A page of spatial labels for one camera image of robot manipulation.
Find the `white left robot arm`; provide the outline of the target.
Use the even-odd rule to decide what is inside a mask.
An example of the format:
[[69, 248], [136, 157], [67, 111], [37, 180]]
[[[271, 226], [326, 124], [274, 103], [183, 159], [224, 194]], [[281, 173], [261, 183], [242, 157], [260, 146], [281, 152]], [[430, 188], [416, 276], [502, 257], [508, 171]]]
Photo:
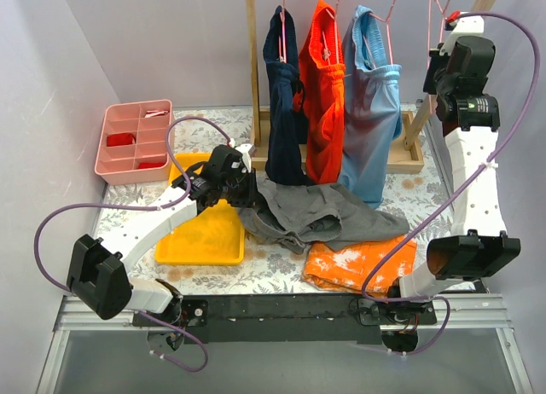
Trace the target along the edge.
[[131, 269], [152, 246], [220, 200], [234, 207], [254, 206], [258, 195], [253, 152], [250, 143], [219, 145], [209, 160], [190, 166], [174, 180], [149, 211], [102, 237], [80, 237], [68, 271], [69, 291], [103, 320], [136, 310], [165, 326], [178, 322], [182, 294], [161, 279], [133, 279]]

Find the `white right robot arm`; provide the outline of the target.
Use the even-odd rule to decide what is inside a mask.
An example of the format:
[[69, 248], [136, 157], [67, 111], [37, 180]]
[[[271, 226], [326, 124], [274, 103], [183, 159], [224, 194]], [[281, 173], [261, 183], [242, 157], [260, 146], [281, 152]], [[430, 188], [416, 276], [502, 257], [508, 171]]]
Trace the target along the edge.
[[414, 296], [433, 296], [463, 281], [491, 277], [515, 259], [520, 240], [508, 236], [497, 192], [497, 165], [487, 159], [497, 145], [497, 99], [483, 89], [496, 48], [479, 36], [461, 36], [431, 51], [424, 90], [436, 97], [455, 188], [483, 172], [453, 202], [450, 236], [431, 240], [427, 260], [389, 287], [387, 316], [405, 323], [415, 316]]

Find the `grey shorts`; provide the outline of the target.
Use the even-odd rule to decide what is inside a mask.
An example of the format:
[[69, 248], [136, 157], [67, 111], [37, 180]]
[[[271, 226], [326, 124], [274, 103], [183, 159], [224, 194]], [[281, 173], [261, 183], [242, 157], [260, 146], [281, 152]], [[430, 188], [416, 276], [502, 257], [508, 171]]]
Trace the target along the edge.
[[256, 238], [298, 254], [316, 242], [338, 252], [410, 231], [405, 218], [377, 211], [339, 183], [286, 186], [260, 178], [257, 204], [237, 213]]

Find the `pink wire hanger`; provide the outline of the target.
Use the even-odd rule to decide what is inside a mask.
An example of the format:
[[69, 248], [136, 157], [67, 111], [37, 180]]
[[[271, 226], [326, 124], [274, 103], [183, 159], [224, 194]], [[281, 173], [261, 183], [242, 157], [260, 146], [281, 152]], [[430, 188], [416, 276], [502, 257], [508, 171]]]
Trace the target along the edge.
[[[427, 5], [427, 52], [432, 48], [432, 24], [433, 24], [433, 5], [435, 4], [438, 8], [439, 13], [441, 14], [442, 20], [446, 17], [446, 11], [450, 6], [451, 0], [447, 0], [442, 4], [439, 0], [428, 0]], [[444, 34], [444, 25], [440, 24], [439, 30], [439, 42], [442, 42]], [[428, 103], [428, 115], [433, 116], [434, 105], [433, 105], [433, 96], [427, 93], [427, 103]]]

